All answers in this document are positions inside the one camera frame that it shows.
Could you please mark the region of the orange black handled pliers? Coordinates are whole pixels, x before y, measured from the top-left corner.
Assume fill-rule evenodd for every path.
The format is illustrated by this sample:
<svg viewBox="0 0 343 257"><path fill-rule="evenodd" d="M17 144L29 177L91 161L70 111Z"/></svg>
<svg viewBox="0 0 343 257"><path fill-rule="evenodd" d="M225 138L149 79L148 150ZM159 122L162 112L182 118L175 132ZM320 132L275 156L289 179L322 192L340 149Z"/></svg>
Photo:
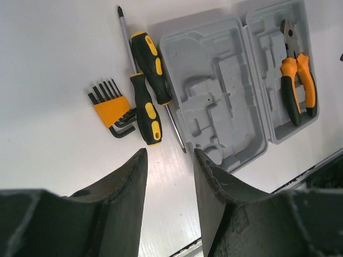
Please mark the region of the orange black handled pliers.
<svg viewBox="0 0 343 257"><path fill-rule="evenodd" d="M300 85L303 86L307 115L315 117L318 110L317 87L311 73L309 56L300 49L294 23L284 19L281 21L280 30L284 36L287 52L287 57L280 67L281 96L291 122L299 126L302 122L302 110L296 89Z"/></svg>

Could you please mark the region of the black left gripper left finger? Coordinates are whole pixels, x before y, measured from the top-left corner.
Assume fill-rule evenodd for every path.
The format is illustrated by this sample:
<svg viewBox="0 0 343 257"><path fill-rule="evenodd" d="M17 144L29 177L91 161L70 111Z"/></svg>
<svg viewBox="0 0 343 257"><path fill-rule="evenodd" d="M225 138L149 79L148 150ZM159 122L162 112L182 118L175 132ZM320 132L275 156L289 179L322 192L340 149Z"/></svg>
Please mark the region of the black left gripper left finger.
<svg viewBox="0 0 343 257"><path fill-rule="evenodd" d="M1 256L137 256L147 174L142 148L71 196L1 190Z"/></svg>

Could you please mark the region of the flathead screwdriver black yellow handle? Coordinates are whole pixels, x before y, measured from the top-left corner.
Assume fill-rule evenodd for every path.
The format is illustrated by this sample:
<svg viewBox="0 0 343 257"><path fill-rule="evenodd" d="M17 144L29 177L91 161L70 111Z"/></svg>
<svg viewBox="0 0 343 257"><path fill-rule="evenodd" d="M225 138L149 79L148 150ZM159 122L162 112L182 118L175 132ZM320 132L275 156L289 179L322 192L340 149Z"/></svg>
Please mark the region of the flathead screwdriver black yellow handle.
<svg viewBox="0 0 343 257"><path fill-rule="evenodd" d="M185 153L185 145L169 107L172 97L166 87L166 78L162 69L161 56L156 45L146 31L139 31L131 36L131 48L139 68L146 76L149 85L155 93L157 103L164 106L178 143Z"/></svg>

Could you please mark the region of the phillips screwdriver black yellow handle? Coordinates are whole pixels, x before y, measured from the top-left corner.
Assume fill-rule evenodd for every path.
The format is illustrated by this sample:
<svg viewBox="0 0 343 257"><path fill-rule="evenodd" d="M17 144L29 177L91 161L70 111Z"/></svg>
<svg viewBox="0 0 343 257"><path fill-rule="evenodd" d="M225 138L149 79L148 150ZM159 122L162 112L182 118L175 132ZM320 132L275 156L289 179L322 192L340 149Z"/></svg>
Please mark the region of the phillips screwdriver black yellow handle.
<svg viewBox="0 0 343 257"><path fill-rule="evenodd" d="M145 84L145 76L138 71L136 61L134 59L127 26L120 6L117 7L118 18L123 35L124 45L128 53L128 58L133 69L133 74L130 76L130 81L135 92L135 104L137 108L137 124L140 134L147 145L154 146L162 140L162 129L160 116L153 105L152 98Z"/></svg>

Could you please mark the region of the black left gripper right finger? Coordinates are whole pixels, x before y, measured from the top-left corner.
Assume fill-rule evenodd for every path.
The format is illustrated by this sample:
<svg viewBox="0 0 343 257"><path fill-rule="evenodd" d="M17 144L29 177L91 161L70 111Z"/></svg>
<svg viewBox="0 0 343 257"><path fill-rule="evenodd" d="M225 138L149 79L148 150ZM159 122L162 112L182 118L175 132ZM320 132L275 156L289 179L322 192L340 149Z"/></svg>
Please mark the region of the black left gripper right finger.
<svg viewBox="0 0 343 257"><path fill-rule="evenodd" d="M194 152L205 256L342 256L342 190L261 191Z"/></svg>

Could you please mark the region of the grey plastic tool case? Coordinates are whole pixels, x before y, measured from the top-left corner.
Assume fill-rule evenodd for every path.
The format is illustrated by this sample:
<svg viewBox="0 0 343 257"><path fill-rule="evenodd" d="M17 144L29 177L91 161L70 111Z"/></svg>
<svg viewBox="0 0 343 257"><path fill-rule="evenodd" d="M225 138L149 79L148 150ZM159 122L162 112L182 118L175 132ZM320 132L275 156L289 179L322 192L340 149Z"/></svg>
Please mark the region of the grey plastic tool case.
<svg viewBox="0 0 343 257"><path fill-rule="evenodd" d="M301 51L311 44L304 1L283 1L166 33L159 50L190 150L201 149L228 173L263 155L269 143L292 137L319 115L310 117L305 92L297 96L301 125L295 126L281 96L282 61L287 57L281 21L294 23Z"/></svg>

